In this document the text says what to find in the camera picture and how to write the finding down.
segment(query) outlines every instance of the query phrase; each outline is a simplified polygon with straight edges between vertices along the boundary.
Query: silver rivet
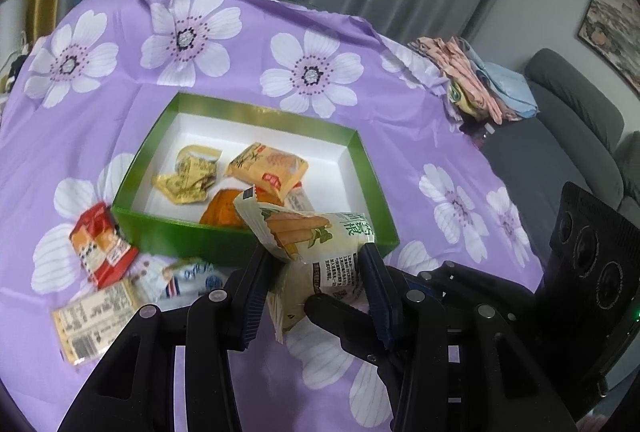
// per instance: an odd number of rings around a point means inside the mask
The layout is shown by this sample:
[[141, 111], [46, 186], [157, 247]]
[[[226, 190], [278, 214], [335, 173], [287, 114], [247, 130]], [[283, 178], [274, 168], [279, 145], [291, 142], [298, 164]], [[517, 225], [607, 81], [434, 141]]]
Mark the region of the silver rivet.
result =
[[422, 302], [424, 300], [424, 293], [419, 289], [410, 289], [406, 292], [406, 297], [411, 302]]
[[226, 300], [226, 291], [223, 289], [215, 289], [209, 293], [209, 300], [212, 302], [222, 302]]
[[156, 314], [156, 306], [144, 306], [141, 310], [140, 310], [140, 316], [143, 318], [151, 318], [153, 315]]
[[492, 308], [491, 306], [488, 306], [487, 304], [482, 304], [480, 307], [478, 307], [478, 313], [480, 314], [481, 317], [484, 317], [484, 318], [495, 317], [495, 309]]

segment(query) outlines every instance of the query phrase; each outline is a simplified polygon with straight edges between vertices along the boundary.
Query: red package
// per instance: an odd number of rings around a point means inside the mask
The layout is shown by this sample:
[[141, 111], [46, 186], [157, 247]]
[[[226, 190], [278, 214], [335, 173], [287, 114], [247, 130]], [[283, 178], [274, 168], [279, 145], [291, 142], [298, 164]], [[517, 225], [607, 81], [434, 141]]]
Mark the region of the red package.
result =
[[69, 240], [98, 289], [119, 281], [138, 254], [137, 248], [116, 233], [104, 202], [80, 216]]

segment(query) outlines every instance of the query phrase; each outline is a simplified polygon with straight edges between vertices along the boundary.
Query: camera lens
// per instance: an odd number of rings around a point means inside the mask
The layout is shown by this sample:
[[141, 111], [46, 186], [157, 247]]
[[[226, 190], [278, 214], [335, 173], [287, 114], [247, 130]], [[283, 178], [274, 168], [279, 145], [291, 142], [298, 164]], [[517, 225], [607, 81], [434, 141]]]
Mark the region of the camera lens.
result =
[[571, 232], [574, 230], [574, 218], [572, 218], [569, 212], [565, 212], [560, 219], [560, 225], [558, 228], [558, 236], [560, 237], [560, 242], [563, 244], [569, 240], [571, 237]]
[[596, 301], [602, 309], [611, 309], [622, 291], [622, 268], [609, 262], [603, 269], [596, 287]]
[[598, 255], [598, 237], [595, 230], [589, 226], [581, 229], [574, 250], [574, 268], [580, 276], [586, 276], [591, 271]]

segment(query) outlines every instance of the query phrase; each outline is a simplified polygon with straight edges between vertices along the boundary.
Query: purple tablecloth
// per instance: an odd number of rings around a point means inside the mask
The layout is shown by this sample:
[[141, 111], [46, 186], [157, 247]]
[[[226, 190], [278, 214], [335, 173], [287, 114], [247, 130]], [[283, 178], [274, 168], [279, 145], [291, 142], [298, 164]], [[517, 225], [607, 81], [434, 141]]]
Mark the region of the purple tablecloth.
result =
[[[113, 200], [171, 86], [356, 128], [401, 237], [388, 263], [537, 286], [517, 210], [448, 120], [437, 69], [367, 22], [272, 0], [84, 0], [36, 44], [0, 127], [0, 378], [37, 431], [56, 430], [95, 365], [65, 362], [49, 315], [86, 290], [68, 233]], [[281, 345], [265, 314], [231, 365], [248, 432], [388, 430], [375, 368], [306, 319]]]

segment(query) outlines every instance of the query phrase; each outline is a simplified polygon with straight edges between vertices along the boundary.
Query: gray wall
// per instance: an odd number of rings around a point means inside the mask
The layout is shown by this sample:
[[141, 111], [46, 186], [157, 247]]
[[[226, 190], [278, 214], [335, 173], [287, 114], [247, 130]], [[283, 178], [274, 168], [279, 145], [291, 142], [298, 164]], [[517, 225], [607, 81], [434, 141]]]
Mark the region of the gray wall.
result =
[[576, 37], [590, 1], [496, 0], [470, 42], [483, 59], [514, 70], [522, 70], [540, 48], [560, 53], [620, 110], [624, 137], [640, 130], [640, 98]]

